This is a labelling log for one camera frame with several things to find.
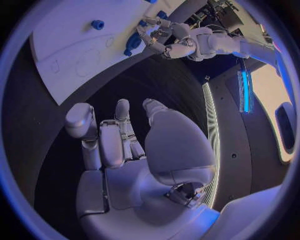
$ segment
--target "humanoid robot arm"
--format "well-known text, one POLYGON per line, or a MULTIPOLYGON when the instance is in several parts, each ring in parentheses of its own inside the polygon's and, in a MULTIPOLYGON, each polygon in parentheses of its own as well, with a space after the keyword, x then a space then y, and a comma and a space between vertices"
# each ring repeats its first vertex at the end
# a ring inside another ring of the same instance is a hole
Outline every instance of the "humanoid robot arm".
POLYGON ((175 23, 159 17, 146 18, 145 26, 136 27, 141 39, 156 54, 162 54, 167 59, 188 57, 193 61, 210 59, 218 54, 234 54, 241 58, 254 58, 278 68, 274 49, 250 42, 242 36, 230 37, 226 33, 214 33, 208 27, 190 29, 185 23, 175 23), (159 30, 147 34, 148 27, 160 26, 159 30), (163 45, 157 42, 159 36, 172 34, 178 39, 177 43, 163 45))

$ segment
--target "blue light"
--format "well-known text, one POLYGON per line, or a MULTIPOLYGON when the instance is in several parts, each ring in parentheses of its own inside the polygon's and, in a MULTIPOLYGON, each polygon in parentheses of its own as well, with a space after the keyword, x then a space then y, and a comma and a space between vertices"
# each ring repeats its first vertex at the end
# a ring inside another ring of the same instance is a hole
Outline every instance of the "blue light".
POLYGON ((246 113, 250 112, 249 108, 249 86, 248 86, 248 78, 247 73, 243 70, 241 72, 242 84, 243 84, 243 95, 244 95, 244 111, 246 113))

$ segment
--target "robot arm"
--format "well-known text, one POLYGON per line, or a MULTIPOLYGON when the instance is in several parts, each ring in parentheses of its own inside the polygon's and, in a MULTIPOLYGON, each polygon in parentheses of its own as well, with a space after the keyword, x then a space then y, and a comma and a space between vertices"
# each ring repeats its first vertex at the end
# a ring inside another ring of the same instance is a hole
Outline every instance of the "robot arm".
POLYGON ((145 26, 136 27, 141 39, 152 51, 162 54, 167 59, 188 57, 190 60, 199 62, 218 54, 234 54, 240 58, 257 59, 278 69, 274 49, 250 42, 242 36, 230 37, 226 33, 214 33, 208 27, 190 29, 188 24, 174 23, 159 17, 146 18, 144 22, 145 26), (160 29, 148 35, 149 26, 160 26, 160 29), (164 30, 171 30, 178 42, 166 46, 157 42, 159 36, 167 34, 164 30))

